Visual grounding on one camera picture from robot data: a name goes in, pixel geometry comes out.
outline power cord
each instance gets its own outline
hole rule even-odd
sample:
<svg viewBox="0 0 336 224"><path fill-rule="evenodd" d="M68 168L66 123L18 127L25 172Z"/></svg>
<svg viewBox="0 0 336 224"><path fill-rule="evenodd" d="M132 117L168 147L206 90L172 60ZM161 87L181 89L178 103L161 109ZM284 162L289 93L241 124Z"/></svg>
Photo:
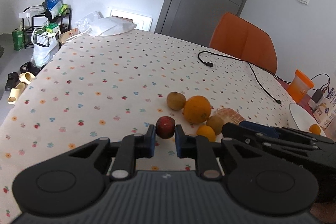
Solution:
<svg viewBox="0 0 336 224"><path fill-rule="evenodd" d="M222 54L216 54L216 53L214 53L214 52L209 52L209 51L202 51L202 52L200 52L198 55L197 55L197 58L198 58L198 60L201 62L201 63L203 63L204 65L206 65L206 66L208 66L208 67L213 67L213 63L211 63L211 62L204 62L201 58L200 58L200 55L202 54L202 53L210 53L210 54L212 54L212 55L216 55L216 56L220 56L220 57L225 57L225 58L228 58L228 59L233 59L233 60L237 60L237 61L240 61L240 62L245 62L245 63L247 63L249 66L250 66L250 68L251 68L251 71L253 72L253 75L254 75L254 77L255 77L255 79L256 79L256 81L257 81L257 83L261 86L261 88L273 99L273 100L275 100L278 104L280 104L281 105L281 100L279 100L279 99L276 99L276 98L274 98L264 87L263 87L263 85L259 82L259 80L258 80L258 78L257 78L257 75L255 74L255 72L254 72L254 70L253 70L253 68L252 68L252 66L251 65L253 65L253 66L256 66L257 68L259 68L259 69L261 69L261 70L264 70L264 71L266 71L266 72L268 72L270 75L272 75L274 78L276 78L276 79L279 79L279 80L281 80L281 81L283 81L283 82L285 82L285 83L287 83L287 84L291 84L292 82L289 82L289 81L284 81L284 80L282 80L279 76L277 76L275 73L273 73L273 72L271 72L271 71L269 71L269 70L267 70L267 69L264 69L264 68L262 68L262 67L260 67L260 66L258 66L258 65L255 65L255 64L253 64L253 63L251 63L251 62L249 62L249 61L246 61L246 60L241 60L241 59L238 59L238 58L235 58L235 57L232 57L232 56L226 56L226 55L222 55ZM320 75L327 75L326 73L320 73L320 74L318 74L318 75L316 75L316 76L314 76L311 80L313 80L314 78L316 78L317 76L320 76ZM328 80L328 82L326 83L326 84L324 84L320 89L323 91L323 92L325 92L327 89L328 89L328 91L329 91L329 85L330 85L330 76L329 75L327 75L328 76L328 78L329 78L329 80Z"/></svg>

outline tablecloth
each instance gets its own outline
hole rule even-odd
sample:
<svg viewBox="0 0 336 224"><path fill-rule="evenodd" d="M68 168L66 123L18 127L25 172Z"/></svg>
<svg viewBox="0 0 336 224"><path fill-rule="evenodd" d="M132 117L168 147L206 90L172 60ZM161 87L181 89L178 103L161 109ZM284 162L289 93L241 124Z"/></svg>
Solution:
<svg viewBox="0 0 336 224"><path fill-rule="evenodd" d="M64 45L0 128L0 223L20 213L11 184L28 166L100 137L120 141L132 133L144 134L161 116L173 117L186 134L194 134L198 125L167 107L172 91L187 99L203 95L214 111L232 108L248 121L288 125L293 100L271 75L254 68L281 105L261 89L246 63L203 54L214 67L203 65L197 54L206 49L140 30L110 37L84 35ZM154 158L138 160L137 169L194 168L193 160L177 158L174 138L156 140Z"/></svg>

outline blue plastic bag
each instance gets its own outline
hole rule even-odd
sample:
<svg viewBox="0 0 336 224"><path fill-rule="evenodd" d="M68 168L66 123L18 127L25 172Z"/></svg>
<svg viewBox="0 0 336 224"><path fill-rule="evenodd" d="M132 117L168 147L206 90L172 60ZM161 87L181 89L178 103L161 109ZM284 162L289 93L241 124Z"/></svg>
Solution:
<svg viewBox="0 0 336 224"><path fill-rule="evenodd" d="M51 19L54 19L58 16L62 6L63 3L61 2L61 0L48 0L47 7L51 13Z"/></svg>

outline red fruit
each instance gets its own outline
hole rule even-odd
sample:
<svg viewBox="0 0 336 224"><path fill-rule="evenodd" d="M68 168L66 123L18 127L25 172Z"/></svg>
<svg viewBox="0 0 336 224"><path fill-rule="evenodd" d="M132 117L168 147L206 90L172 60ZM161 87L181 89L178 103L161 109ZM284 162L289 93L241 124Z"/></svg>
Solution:
<svg viewBox="0 0 336 224"><path fill-rule="evenodd" d="M162 139L170 139L175 133L175 120L168 116L163 116L156 123L156 134Z"/></svg>

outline yellow slipper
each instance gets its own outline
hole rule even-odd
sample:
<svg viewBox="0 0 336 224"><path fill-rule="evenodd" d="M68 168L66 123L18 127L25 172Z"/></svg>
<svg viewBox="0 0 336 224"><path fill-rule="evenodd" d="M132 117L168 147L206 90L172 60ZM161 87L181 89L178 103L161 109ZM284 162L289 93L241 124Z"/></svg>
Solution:
<svg viewBox="0 0 336 224"><path fill-rule="evenodd" d="M22 92L25 90L26 85L24 83L19 83L16 88L10 91L10 95L8 98L8 104L13 105L16 103Z"/></svg>
<svg viewBox="0 0 336 224"><path fill-rule="evenodd" d="M20 82L25 83L27 85L30 85L30 82L34 78L35 76L31 72L25 72L25 73L20 74L19 76Z"/></svg>

